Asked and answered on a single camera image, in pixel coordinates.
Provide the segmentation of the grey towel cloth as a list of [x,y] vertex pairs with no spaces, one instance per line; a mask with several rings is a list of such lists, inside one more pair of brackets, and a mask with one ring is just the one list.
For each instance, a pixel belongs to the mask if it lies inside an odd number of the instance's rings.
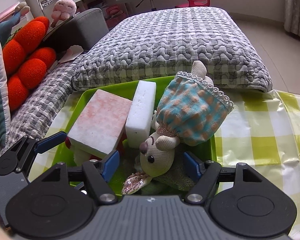
[[163,175],[151,177],[143,171],[131,174],[123,184],[122,194],[158,195],[172,191],[186,192],[193,186],[193,180],[185,172],[183,156],[178,153],[171,168]]

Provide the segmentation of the pink white foam block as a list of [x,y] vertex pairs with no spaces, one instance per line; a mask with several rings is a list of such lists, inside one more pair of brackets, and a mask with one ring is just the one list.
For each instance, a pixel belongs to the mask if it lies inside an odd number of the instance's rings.
[[114,150],[124,131],[132,101],[98,89],[71,127],[71,146],[99,158]]

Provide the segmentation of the red santa hat toy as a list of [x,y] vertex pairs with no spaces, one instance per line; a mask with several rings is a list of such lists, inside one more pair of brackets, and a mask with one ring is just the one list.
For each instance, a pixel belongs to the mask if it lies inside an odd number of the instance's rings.
[[[123,142],[126,139],[127,139],[127,136],[126,136],[126,134],[124,134],[121,137],[121,139],[119,141],[119,144],[117,145],[116,149],[119,151],[120,155],[123,155],[125,153],[125,148],[124,148]],[[83,162],[85,162],[87,160],[90,160],[90,159],[97,159],[97,160],[102,160],[103,159],[103,157],[97,157],[97,156],[94,156],[94,155],[88,153],[87,151],[80,150],[79,148],[75,148],[75,146],[72,146],[69,138],[66,138],[65,145],[68,149],[70,149],[73,152],[74,162],[78,166],[81,165]]]

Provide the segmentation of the mouse plush blue dress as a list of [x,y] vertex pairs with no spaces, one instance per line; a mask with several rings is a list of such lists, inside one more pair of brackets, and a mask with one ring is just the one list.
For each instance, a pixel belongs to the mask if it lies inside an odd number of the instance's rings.
[[194,61],[190,72],[177,72],[154,112],[154,133],[139,147],[141,171],[126,179],[122,194],[134,194],[167,173],[181,143],[197,146],[208,141],[233,107],[201,61]]

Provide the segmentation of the green plastic bin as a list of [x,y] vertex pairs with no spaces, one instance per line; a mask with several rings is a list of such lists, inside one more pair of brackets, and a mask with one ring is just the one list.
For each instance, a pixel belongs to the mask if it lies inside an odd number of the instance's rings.
[[[102,87],[102,90],[131,100],[135,94],[137,85],[138,83],[133,81]],[[68,132],[73,126],[77,117],[80,115],[82,109],[86,106],[95,92],[96,89],[89,89],[85,92],[74,92],[70,94],[64,106],[52,121],[52,124],[49,127],[46,135],[50,136],[59,131]],[[138,153],[136,149],[128,147],[127,140],[123,142],[123,145],[125,148],[125,153],[120,156],[120,164],[109,182],[109,186],[118,196],[121,195],[121,190],[127,177],[135,172],[135,158]],[[211,138],[209,141],[195,147],[181,145],[180,149],[192,152],[202,161],[216,159],[214,138]],[[62,143],[36,157],[30,171],[29,181],[35,180],[39,175],[41,175],[58,161],[64,161],[69,166],[77,166],[74,162],[73,152],[66,147],[65,143]],[[168,194],[185,194],[185,191],[172,191]]]

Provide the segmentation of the green checked tablecloth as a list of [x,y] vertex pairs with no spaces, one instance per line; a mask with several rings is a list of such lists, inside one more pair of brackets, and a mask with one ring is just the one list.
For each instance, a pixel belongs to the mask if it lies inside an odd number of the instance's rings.
[[247,163],[290,196],[297,218],[290,236],[300,239],[300,95],[272,90],[227,90],[234,109],[200,159],[223,166]]

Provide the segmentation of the white paper scrap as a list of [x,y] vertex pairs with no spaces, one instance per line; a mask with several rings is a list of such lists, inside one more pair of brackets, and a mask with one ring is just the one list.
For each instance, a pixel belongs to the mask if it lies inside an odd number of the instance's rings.
[[73,45],[71,46],[64,56],[58,61],[58,63],[65,63],[68,61],[75,60],[79,55],[83,53],[83,48],[79,45]]

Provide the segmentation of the grey quilted cushion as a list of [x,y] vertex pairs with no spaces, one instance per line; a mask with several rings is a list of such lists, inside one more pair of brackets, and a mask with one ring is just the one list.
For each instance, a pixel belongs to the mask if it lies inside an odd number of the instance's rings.
[[101,38],[72,76],[87,90],[190,71],[201,61],[221,89],[258,89],[273,83],[261,57],[223,9],[189,7],[131,16]]

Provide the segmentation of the red knitted plush pillow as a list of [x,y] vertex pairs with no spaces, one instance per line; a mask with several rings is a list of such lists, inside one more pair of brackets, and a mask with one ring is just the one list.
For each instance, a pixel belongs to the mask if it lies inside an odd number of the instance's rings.
[[47,17],[37,17],[22,27],[3,48],[11,112],[26,101],[56,61],[53,48],[40,46],[49,26]]

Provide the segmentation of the pink octopus plush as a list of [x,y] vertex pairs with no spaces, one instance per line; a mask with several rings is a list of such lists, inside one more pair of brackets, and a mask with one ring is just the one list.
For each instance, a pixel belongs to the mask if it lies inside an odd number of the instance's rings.
[[53,7],[51,28],[54,28],[58,21],[65,21],[74,16],[76,10],[77,6],[73,0],[58,0]]

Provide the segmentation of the pink box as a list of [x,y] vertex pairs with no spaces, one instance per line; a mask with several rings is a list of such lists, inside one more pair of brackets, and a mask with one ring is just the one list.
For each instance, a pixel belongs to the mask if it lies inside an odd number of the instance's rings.
[[10,20],[17,12],[19,12],[23,7],[23,4],[18,2],[10,6],[6,10],[0,13],[0,23]]

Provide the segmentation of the blue plush toy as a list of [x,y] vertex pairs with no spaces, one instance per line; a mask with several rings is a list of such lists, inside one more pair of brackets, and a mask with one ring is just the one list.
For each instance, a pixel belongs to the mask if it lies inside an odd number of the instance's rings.
[[26,2],[19,3],[15,9],[12,16],[0,23],[0,44],[3,47],[7,42],[12,28],[19,24],[21,17],[25,16],[30,11],[30,7],[27,5]]

